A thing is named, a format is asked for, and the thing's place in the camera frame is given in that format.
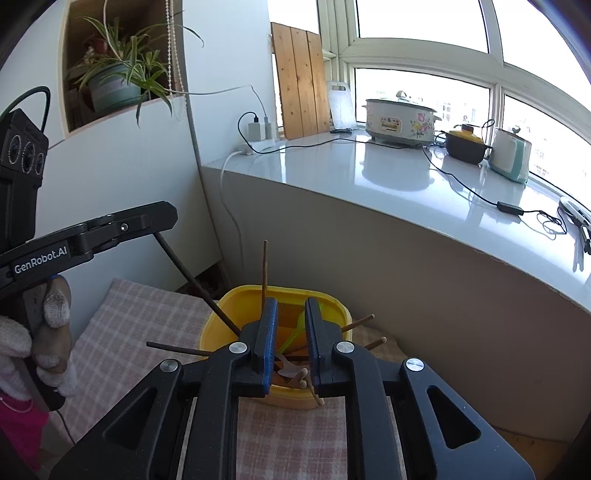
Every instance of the white countertop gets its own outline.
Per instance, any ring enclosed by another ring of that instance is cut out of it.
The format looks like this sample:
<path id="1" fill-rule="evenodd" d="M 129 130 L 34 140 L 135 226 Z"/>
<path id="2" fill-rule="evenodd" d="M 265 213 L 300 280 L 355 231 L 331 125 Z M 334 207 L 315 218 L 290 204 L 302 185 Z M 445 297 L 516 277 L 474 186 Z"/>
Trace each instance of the white countertop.
<path id="1" fill-rule="evenodd" d="M 269 150 L 284 144 L 311 145 L 336 136 L 313 135 L 281 142 Z M 361 130 L 342 136 L 370 139 Z M 535 180 L 524 186 L 493 172 L 486 162 L 474 166 L 450 157 L 442 148 L 430 152 L 435 165 L 483 197 L 557 216 L 560 196 Z M 223 161 L 205 167 L 220 169 Z M 420 148 L 392 150 L 336 141 L 267 155 L 237 155 L 226 171 L 325 194 L 428 228 L 522 270 L 591 312 L 591 256 L 584 256 L 581 271 L 575 262 L 579 237 L 573 225 L 569 224 L 568 235 L 549 235 L 535 213 L 519 218 L 500 212 L 433 168 Z"/>

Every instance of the yellow bucket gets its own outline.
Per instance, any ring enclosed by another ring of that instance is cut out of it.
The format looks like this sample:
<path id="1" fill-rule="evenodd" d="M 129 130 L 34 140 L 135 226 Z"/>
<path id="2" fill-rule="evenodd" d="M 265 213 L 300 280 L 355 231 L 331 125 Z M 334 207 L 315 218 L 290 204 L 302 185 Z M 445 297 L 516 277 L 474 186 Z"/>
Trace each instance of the yellow bucket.
<path id="1" fill-rule="evenodd" d="M 275 347 L 285 342 L 296 328 L 297 319 L 304 310 L 304 303 L 308 297 L 315 297 L 322 304 L 322 318 L 344 327 L 351 323 L 351 314 L 336 298 L 312 290 L 299 288 L 267 287 L 267 296 L 273 297 L 279 304 L 279 318 Z M 239 328 L 247 323 L 256 322 L 261 318 L 261 286 L 242 285 L 226 293 L 219 302 L 219 307 L 238 325 Z M 306 334 L 296 337 L 293 345 L 304 342 Z M 351 341 L 352 331 L 343 334 L 344 340 Z M 212 313 L 203 327 L 199 349 L 215 351 L 221 346 L 236 341 L 236 336 Z M 309 390 L 272 385 L 271 391 L 263 400 L 265 403 L 279 407 L 309 410 L 316 408 L 317 403 Z"/>

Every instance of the wooden plank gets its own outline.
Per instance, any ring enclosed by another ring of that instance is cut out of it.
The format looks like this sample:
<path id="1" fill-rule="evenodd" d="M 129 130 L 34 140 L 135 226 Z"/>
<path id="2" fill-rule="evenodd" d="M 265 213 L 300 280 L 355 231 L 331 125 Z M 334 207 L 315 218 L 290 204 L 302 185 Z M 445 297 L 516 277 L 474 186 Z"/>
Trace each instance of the wooden plank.
<path id="1" fill-rule="evenodd" d="M 318 133 L 316 99 L 314 98 L 308 35 L 305 30 L 292 28 L 291 41 L 294 47 L 295 72 L 297 74 L 297 87 L 300 93 L 301 126 L 302 132 L 306 137 Z"/>
<path id="2" fill-rule="evenodd" d="M 330 130 L 330 108 L 328 93 L 326 92 L 326 75 L 324 74 L 324 58 L 320 35 L 308 32 L 308 47 L 316 103 L 316 124 L 318 125 L 318 133 L 323 133 Z"/>
<path id="3" fill-rule="evenodd" d="M 288 140 L 301 138 L 304 134 L 301 124 L 300 94 L 298 92 L 291 30 L 285 25 L 271 23 L 271 32 L 277 63 L 279 96 L 283 115 L 283 134 Z"/>

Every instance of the gloved hand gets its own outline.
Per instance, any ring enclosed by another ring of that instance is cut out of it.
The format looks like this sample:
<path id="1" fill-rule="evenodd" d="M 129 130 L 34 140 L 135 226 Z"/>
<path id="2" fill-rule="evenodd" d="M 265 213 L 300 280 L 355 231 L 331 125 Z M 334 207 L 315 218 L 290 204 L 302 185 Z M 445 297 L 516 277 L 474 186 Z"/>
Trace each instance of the gloved hand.
<path id="1" fill-rule="evenodd" d="M 64 397 L 75 393 L 76 370 L 70 359 L 71 301 L 70 287 L 64 277 L 59 275 L 48 282 L 43 300 L 44 322 L 34 340 L 23 325 L 0 316 L 0 390 L 16 400 L 31 398 L 11 357 L 32 356 L 43 383 L 57 387 Z"/>

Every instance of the window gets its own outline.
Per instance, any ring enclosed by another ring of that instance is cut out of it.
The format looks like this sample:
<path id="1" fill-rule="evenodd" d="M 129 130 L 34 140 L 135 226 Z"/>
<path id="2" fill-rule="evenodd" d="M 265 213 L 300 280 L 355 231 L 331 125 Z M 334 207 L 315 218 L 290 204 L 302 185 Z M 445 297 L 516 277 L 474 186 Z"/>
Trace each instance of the window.
<path id="1" fill-rule="evenodd" d="M 521 121 L 521 134 L 536 136 L 535 173 L 580 197 L 591 187 L 591 154 L 558 147 L 568 138 L 589 151 L 589 70 L 565 40 L 573 32 L 559 33 L 528 0 L 317 2 L 323 48 L 338 55 L 325 63 L 327 80 L 351 85 L 358 121 L 367 98 L 392 99 L 398 90 L 437 110 L 436 128 Z"/>
<path id="2" fill-rule="evenodd" d="M 267 0 L 267 7 L 272 22 L 320 33 L 316 0 Z"/>
<path id="3" fill-rule="evenodd" d="M 531 142 L 530 171 L 591 205 L 591 145 L 552 117 L 505 97 L 503 129 Z"/>
<path id="4" fill-rule="evenodd" d="M 359 122 L 365 122 L 363 105 L 368 98 L 396 100 L 399 90 L 411 101 L 437 110 L 442 120 L 435 122 L 435 130 L 450 130 L 462 123 L 482 125 L 489 118 L 490 90 L 459 80 L 399 70 L 356 69 L 355 89 Z"/>
<path id="5" fill-rule="evenodd" d="M 359 36 L 415 38 L 488 52 L 478 0 L 357 0 Z"/>
<path id="6" fill-rule="evenodd" d="M 283 115 L 281 114 L 281 97 L 279 96 L 279 77 L 277 76 L 277 61 L 273 57 L 273 87 L 275 88 L 275 109 L 277 110 L 277 127 L 283 127 Z"/>
<path id="7" fill-rule="evenodd" d="M 494 4 L 504 60 L 556 85 L 591 110 L 589 80 L 549 20 L 527 0 Z"/>

